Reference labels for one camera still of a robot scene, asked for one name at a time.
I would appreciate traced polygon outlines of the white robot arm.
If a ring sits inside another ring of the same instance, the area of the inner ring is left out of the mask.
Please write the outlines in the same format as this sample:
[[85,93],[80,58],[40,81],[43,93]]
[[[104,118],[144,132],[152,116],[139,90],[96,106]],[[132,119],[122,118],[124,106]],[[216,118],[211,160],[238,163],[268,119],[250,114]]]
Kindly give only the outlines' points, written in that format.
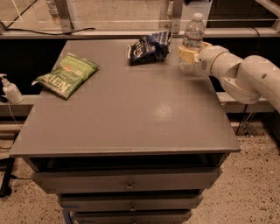
[[199,50],[180,45],[178,56],[190,75],[213,76],[222,88],[242,104],[264,97],[280,112],[280,69],[259,55],[242,59],[227,48],[203,42]]

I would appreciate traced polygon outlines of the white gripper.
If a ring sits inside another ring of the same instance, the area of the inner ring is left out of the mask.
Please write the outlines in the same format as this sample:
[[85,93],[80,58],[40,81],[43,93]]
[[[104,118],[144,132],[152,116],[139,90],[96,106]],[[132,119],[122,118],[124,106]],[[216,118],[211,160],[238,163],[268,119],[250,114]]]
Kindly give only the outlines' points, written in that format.
[[202,42],[200,52],[190,49],[184,45],[178,47],[179,61],[192,65],[197,64],[197,75],[221,77],[228,69],[229,65],[225,57],[229,50],[219,45],[212,45]]

